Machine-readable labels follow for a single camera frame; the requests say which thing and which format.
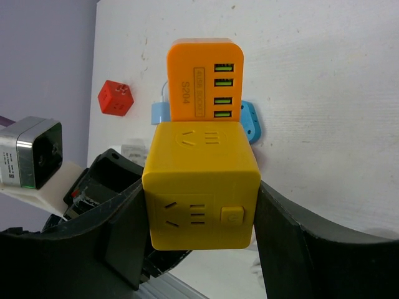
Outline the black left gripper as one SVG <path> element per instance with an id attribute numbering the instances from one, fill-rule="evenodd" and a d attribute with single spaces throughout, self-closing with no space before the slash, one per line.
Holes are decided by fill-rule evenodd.
<path id="1" fill-rule="evenodd" d="M 42 231 L 54 238 L 41 270 L 47 281 L 143 283 L 189 255 L 152 246 L 142 174 L 113 149 L 83 171 L 64 197 L 64 215 L 51 215 Z"/>

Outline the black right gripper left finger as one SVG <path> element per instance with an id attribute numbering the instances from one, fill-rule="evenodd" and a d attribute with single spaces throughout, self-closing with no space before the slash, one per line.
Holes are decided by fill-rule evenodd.
<path id="1" fill-rule="evenodd" d="M 43 232 L 1 232 L 2 298 L 134 298 L 148 220 L 141 182 Z"/>

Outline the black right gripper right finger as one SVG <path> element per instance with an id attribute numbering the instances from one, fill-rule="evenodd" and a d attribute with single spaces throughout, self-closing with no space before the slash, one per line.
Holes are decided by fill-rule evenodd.
<path id="1" fill-rule="evenodd" d="M 398 241 L 329 221 L 261 183 L 254 218 L 268 298 L 398 298 Z"/>

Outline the white cube power socket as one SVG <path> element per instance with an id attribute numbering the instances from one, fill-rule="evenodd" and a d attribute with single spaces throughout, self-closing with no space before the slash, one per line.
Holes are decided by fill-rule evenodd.
<path id="1" fill-rule="evenodd" d="M 144 167 L 149 151 L 149 140 L 130 138 L 120 145 L 110 145 L 109 148 L 121 154 L 124 158 Z"/>

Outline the red cube power socket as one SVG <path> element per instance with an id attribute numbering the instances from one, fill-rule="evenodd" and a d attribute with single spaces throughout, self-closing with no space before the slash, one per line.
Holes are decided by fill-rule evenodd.
<path id="1" fill-rule="evenodd" d="M 134 104 L 127 84 L 106 80 L 98 94 L 101 112 L 106 115 L 125 116 Z"/>

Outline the light blue charger plug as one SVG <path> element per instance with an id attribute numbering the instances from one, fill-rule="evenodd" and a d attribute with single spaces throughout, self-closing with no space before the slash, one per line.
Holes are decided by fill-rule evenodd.
<path id="1" fill-rule="evenodd" d="M 169 122 L 170 104 L 168 102 L 153 103 L 151 106 L 151 124 L 159 125 L 163 122 Z"/>

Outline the yellow cube power socket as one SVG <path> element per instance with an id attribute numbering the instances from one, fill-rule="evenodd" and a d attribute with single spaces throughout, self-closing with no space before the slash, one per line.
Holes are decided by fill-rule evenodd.
<path id="1" fill-rule="evenodd" d="M 142 182 L 155 249 L 250 244 L 261 174 L 240 123 L 159 124 Z"/>

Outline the orange plug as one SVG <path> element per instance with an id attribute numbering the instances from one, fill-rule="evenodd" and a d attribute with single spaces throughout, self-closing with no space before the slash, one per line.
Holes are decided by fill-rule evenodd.
<path id="1" fill-rule="evenodd" d="M 239 121 L 244 53 L 231 39 L 178 39 L 166 67 L 171 121 Z"/>

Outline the blue plug adapter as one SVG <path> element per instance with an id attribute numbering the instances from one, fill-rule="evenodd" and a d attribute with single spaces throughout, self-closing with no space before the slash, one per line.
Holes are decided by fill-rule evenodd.
<path id="1" fill-rule="evenodd" d="M 262 128 L 257 117 L 255 106 L 248 101 L 241 102 L 240 123 L 242 124 L 250 145 L 256 143 L 261 135 Z"/>

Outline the aluminium frame rail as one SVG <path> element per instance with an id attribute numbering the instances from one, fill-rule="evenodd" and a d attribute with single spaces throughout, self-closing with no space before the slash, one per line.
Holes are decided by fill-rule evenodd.
<path id="1" fill-rule="evenodd" d="M 208 297 L 169 273 L 142 283 L 135 292 L 134 298 L 208 299 Z"/>

